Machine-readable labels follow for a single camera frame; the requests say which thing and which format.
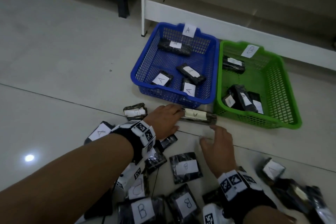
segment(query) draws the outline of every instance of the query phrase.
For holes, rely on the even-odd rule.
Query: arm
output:
[[[179,105],[160,106],[144,121],[156,139],[178,129]],[[129,141],[109,134],[50,162],[0,192],[3,223],[74,223],[124,171],[133,158]]]
[[[215,131],[215,140],[213,144],[208,143],[205,138],[200,140],[200,145],[204,154],[205,161],[209,166],[212,173],[218,179],[223,173],[228,173],[232,170],[238,170],[236,160],[235,160],[235,152],[233,149],[233,140],[232,135],[227,132],[225,128],[219,126],[211,126],[211,128]],[[251,188],[243,190],[239,192],[235,198],[231,201],[227,201],[225,197],[223,200],[226,202],[224,210],[230,209],[232,205],[240,205],[244,204],[244,201],[253,201],[256,200],[255,197],[251,197],[251,195],[255,195],[256,197],[262,198],[265,197],[270,202],[271,200],[267,198],[263,192],[254,191]],[[240,213],[240,210],[243,207],[235,207],[236,216],[243,217],[242,220],[239,220],[238,223],[242,222],[243,224],[290,224],[290,221],[285,217],[283,213],[279,210],[274,209],[270,206],[266,205],[258,205],[252,208],[248,212]]]

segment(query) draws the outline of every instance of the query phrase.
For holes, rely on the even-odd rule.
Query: floor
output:
[[[124,106],[144,102],[152,111],[168,103],[142,95],[130,80],[149,37],[141,37],[140,0],[130,5],[127,19],[118,18],[111,0],[0,0],[0,4],[0,190],[81,146],[102,120],[125,121]],[[300,129],[265,130],[222,117],[217,124],[232,133],[237,162],[260,184],[254,167],[271,156],[287,168],[285,177],[319,186],[336,213],[336,73],[294,60],[285,63],[303,120]],[[165,155],[196,152],[204,178],[188,184],[202,207],[201,195],[215,188],[216,180],[204,163],[198,137],[213,133],[204,125],[179,125],[180,140]],[[35,155],[32,162],[24,161],[28,154]],[[170,174],[165,164],[154,195],[178,187]],[[151,189],[154,181],[151,175]],[[299,213],[290,212],[305,222]],[[116,219],[113,214],[105,223]]]

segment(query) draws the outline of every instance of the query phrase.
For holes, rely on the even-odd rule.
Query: label with letter b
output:
[[[135,224],[141,224],[155,216],[152,200],[144,198],[131,204]]]

